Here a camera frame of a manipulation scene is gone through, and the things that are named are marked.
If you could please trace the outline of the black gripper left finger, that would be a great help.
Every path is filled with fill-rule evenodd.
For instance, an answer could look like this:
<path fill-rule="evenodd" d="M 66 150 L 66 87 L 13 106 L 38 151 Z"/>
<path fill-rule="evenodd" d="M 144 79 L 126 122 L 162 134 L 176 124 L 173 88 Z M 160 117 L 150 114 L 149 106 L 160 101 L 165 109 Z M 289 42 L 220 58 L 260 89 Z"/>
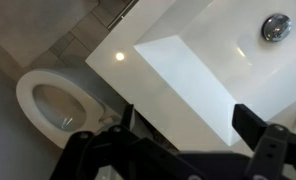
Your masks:
<path fill-rule="evenodd" d="M 71 135 L 50 180 L 95 180 L 99 170 L 111 167 L 123 180 L 175 180 L 172 154 L 131 131 L 137 112 L 128 105 L 121 122 L 95 135 Z"/>

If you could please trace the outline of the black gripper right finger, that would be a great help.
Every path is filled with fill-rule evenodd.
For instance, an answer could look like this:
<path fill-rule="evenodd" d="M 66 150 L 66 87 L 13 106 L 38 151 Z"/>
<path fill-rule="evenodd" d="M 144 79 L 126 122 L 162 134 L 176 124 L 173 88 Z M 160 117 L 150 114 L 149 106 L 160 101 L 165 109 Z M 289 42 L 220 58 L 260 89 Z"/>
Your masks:
<path fill-rule="evenodd" d="M 248 180 L 290 180 L 285 164 L 296 170 L 296 134 L 280 124 L 268 124 L 244 104 L 234 106 L 232 127 L 254 152 L 245 171 Z"/>

